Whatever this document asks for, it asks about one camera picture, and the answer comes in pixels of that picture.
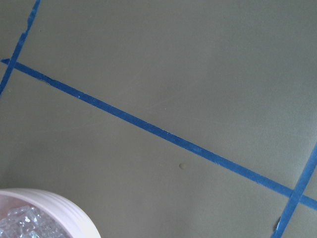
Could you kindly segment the clear ice cubes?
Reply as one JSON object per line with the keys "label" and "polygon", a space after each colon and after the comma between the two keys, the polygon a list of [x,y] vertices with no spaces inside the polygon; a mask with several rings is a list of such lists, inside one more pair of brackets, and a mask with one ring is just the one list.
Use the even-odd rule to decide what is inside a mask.
{"label": "clear ice cubes", "polygon": [[12,208],[0,220],[2,238],[68,238],[69,234],[48,214],[25,205]]}

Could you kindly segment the short blue tape strip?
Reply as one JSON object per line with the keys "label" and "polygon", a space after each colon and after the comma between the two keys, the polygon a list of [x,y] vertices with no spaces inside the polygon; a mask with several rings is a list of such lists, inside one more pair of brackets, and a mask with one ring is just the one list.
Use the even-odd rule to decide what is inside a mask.
{"label": "short blue tape strip", "polygon": [[22,48],[25,44],[25,41],[29,35],[29,32],[30,32],[30,29],[32,28],[32,25],[34,23],[34,20],[36,18],[36,15],[37,15],[37,12],[38,12],[38,9],[39,9],[39,6],[41,4],[41,0],[36,0],[32,9],[31,9],[31,12],[28,16],[28,19],[27,19],[27,25],[26,25],[26,29],[25,31],[23,31],[18,39],[18,42],[14,48],[14,51],[12,53],[12,56],[8,59],[8,63],[7,63],[7,67],[6,67],[6,70],[4,72],[4,75],[2,77],[2,80],[0,82],[0,94],[2,95],[9,79],[10,79],[10,76],[13,72],[13,69],[17,63],[17,60],[19,58],[19,55],[22,51]]}

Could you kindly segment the crossing blue tape strip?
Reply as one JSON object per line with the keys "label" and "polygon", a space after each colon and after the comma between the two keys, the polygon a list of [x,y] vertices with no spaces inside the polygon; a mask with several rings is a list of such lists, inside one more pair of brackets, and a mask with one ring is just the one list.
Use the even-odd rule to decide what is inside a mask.
{"label": "crossing blue tape strip", "polygon": [[279,222],[277,223],[276,229],[271,235],[271,238],[281,238],[285,232],[299,202],[303,197],[305,189],[315,171],[317,166],[317,145],[315,144],[310,157],[297,181],[297,184],[283,209],[280,216]]}

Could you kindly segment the long blue tape strip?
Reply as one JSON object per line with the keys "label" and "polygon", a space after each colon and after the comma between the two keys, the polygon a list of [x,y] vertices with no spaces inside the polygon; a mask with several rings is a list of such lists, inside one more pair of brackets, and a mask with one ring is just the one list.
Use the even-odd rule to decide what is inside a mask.
{"label": "long blue tape strip", "polygon": [[25,73],[28,76],[31,76],[37,80],[40,80],[42,82],[47,83],[51,87],[54,87],[55,89],[58,89],[70,96],[73,96],[81,101],[84,101],[88,103],[89,105],[92,105],[102,111],[105,111],[117,118],[120,118],[140,129],[143,129],[151,134],[154,134],[166,141],[169,141],[172,144],[175,144],[185,150],[188,150],[198,156],[201,156],[225,169],[228,169],[236,174],[239,174],[251,181],[254,181],[262,186],[265,186],[281,195],[284,195],[286,197],[290,197],[293,193],[293,189],[286,187],[276,181],[273,181],[263,175],[260,175],[248,168],[245,168],[231,160],[228,160],[224,157],[221,157],[209,150],[206,150],[205,148],[198,146],[190,141],[187,141],[177,135],[174,135],[164,129],[161,129],[153,124],[150,124],[142,119],[139,119],[129,113],[126,113],[106,102],[103,102],[95,97],[92,97],[84,92],[81,92],[69,85],[66,85],[58,80],[54,80],[52,78],[49,78],[48,76],[30,68],[27,67],[24,64],[21,64],[17,62],[14,66],[14,68],[20,72]]}

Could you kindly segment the pink bowl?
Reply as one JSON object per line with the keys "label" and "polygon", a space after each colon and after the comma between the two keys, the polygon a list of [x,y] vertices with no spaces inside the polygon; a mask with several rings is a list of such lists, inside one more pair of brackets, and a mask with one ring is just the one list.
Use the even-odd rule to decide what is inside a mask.
{"label": "pink bowl", "polygon": [[32,188],[0,190],[0,218],[10,209],[32,205],[57,221],[71,238],[99,238],[101,235],[90,217],[75,203],[58,194]]}

